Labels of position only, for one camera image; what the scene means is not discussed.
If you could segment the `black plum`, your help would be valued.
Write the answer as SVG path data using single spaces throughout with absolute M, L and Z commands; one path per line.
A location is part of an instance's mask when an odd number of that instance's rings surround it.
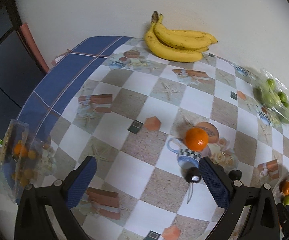
M 191 167 L 187 170 L 185 180 L 188 183 L 199 183 L 201 180 L 201 174 L 197 167 Z
M 232 180 L 241 180 L 242 172 L 241 170 L 231 170 L 228 174 L 228 177 Z

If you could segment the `checkered vinyl tablecloth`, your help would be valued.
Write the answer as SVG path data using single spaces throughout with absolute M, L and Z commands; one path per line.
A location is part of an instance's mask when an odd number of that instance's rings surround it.
M 211 230 L 222 215 L 204 182 L 185 181 L 175 139 L 205 122 L 212 158 L 254 186 L 289 171 L 289 126 L 253 95 L 252 74 L 212 54 L 177 63 L 151 55 L 143 40 L 86 39 L 38 84 L 19 114 L 41 139 L 35 168 L 3 169 L 11 187 L 64 179 L 85 157 L 98 167 L 91 187 L 117 193 L 119 208 L 88 199 L 73 214 L 91 239 L 142 239 L 169 226 L 181 239 Z

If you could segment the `clear plastic fruit box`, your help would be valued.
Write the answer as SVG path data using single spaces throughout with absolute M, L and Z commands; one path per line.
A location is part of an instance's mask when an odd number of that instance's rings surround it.
M 289 125 L 289 90 L 276 77 L 262 69 L 251 77 L 253 94 L 275 126 Z

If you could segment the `orange tangerine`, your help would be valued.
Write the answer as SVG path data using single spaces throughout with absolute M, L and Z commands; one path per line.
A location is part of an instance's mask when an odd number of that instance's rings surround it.
M 281 189 L 281 193 L 286 196 L 289 194 L 289 181 L 286 180 L 283 184 L 282 184 L 282 189 Z
M 208 144 L 208 134 L 201 128 L 193 127 L 186 132 L 184 144 L 188 149 L 200 152 Z

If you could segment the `plastic bag of kumquats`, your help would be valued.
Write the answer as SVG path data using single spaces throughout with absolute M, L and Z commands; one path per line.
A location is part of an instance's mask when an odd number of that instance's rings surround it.
M 0 152 L 0 172 L 13 202 L 19 202 L 25 187 L 37 181 L 43 150 L 49 145 L 29 131 L 29 124 L 10 121 Z

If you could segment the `yellow banana bunch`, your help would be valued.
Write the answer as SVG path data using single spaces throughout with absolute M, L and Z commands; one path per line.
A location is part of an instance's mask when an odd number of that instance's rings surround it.
M 203 58 L 202 53 L 209 46 L 218 42 L 213 35 L 202 31 L 168 29 L 162 21 L 163 15 L 153 12 L 150 28 L 144 36 L 156 57 L 175 62 L 196 62 Z

